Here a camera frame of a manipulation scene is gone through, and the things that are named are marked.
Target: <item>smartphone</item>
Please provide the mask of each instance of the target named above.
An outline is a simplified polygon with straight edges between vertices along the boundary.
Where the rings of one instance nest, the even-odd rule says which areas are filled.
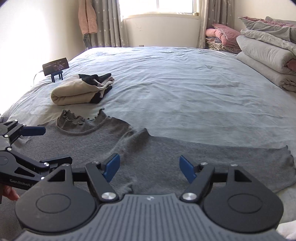
[[[49,63],[42,65],[44,75],[50,75],[52,73],[64,70],[69,68],[68,60],[67,58],[61,58],[57,59],[55,61],[51,61]]]

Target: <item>white wall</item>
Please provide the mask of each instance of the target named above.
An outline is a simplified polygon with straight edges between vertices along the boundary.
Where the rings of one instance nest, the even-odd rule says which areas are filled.
[[[236,0],[235,29],[245,28],[238,17],[262,18],[266,16],[276,19],[296,21],[296,5],[290,0]]]
[[[191,17],[143,16],[124,20],[130,47],[196,47],[200,20]]]
[[[0,8],[0,113],[30,89],[42,64],[83,50],[78,0],[8,0]]]

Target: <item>beige folded towel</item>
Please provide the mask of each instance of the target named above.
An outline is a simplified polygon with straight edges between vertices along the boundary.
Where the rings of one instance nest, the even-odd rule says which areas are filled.
[[[99,103],[104,94],[112,89],[114,79],[111,74],[74,75],[63,81],[51,94],[51,99],[56,105]]]

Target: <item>gray star-patterned curtain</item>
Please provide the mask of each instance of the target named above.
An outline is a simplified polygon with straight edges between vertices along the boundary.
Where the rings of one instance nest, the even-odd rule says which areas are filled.
[[[126,27],[118,0],[92,0],[98,32],[90,34],[92,47],[128,47]]]
[[[213,23],[234,28],[233,2],[234,0],[202,0],[198,48],[205,48],[205,31],[207,28],[212,28]]]

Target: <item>gray comforter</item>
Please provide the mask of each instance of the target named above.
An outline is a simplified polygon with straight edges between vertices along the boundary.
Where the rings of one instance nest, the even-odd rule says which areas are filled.
[[[237,37],[237,43],[241,50],[254,60],[281,74],[296,75],[296,72],[287,67],[290,60],[296,59],[291,51],[243,35]]]
[[[57,106],[50,94],[63,81],[47,78],[4,115],[36,125],[57,118],[63,109],[93,118],[103,107],[106,114],[137,129],[146,127],[151,135],[214,145],[288,145],[296,156],[296,93],[275,86],[233,54],[174,47],[93,48],[69,65],[64,81],[74,74],[112,73],[113,89],[99,105]],[[296,219],[294,190],[279,193],[284,222]]]
[[[281,74],[263,63],[260,63],[257,60],[252,59],[244,52],[240,52],[237,55],[237,59],[244,64],[250,66],[252,69],[256,70],[258,73],[262,74],[276,86],[288,90],[296,92],[296,76],[291,74]]]
[[[249,30],[249,29],[242,29],[241,34],[250,38],[250,39],[256,39],[259,41],[263,41],[265,43],[280,47],[282,49],[287,49],[291,51],[296,56],[296,44],[280,39],[278,37],[275,37],[269,33],[257,31],[257,30]]]

